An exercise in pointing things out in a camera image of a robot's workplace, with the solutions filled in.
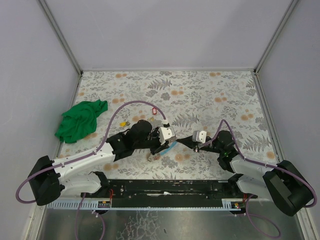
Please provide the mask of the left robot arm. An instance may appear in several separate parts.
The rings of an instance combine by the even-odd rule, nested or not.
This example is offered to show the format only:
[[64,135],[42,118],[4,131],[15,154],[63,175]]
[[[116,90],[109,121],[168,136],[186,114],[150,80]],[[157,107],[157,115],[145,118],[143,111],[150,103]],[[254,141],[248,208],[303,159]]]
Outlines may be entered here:
[[94,147],[72,156],[51,160],[39,158],[29,173],[29,185],[38,206],[45,206],[61,196],[94,194],[107,185],[104,173],[95,171],[92,177],[83,176],[104,163],[110,164],[131,156],[135,150],[150,149],[157,154],[168,146],[172,132],[168,124],[152,127],[139,120],[131,128],[105,139]]

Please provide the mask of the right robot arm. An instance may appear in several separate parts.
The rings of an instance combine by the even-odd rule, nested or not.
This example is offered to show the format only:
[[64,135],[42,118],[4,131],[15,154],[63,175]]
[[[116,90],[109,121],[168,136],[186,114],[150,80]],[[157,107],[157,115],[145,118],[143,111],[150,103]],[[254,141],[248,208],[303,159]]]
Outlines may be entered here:
[[243,157],[236,148],[236,141],[228,130],[221,130],[215,138],[205,131],[177,139],[178,143],[194,150],[218,154],[220,167],[232,173],[229,179],[242,193],[272,201],[287,216],[294,216],[300,209],[316,203],[315,192],[289,161],[275,166]]

